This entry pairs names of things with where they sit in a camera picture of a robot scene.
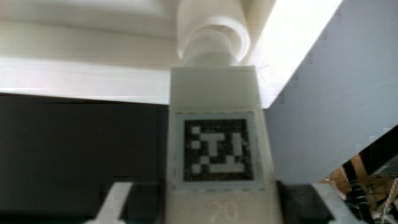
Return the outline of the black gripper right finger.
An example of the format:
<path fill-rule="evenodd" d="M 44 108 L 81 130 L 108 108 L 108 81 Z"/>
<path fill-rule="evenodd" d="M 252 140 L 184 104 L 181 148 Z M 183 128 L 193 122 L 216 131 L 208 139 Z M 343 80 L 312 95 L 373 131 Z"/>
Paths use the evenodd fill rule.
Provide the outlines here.
<path fill-rule="evenodd" d="M 328 185 L 279 181 L 277 189 L 284 224 L 367 224 Z"/>

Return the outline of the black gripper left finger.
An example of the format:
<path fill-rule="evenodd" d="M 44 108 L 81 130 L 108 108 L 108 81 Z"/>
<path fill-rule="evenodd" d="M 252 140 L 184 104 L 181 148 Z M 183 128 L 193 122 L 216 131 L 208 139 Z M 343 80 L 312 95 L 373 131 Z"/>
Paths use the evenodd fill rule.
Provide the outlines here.
<path fill-rule="evenodd" d="M 156 181 L 112 183 L 99 210 L 87 224 L 161 224 L 163 186 Z"/>

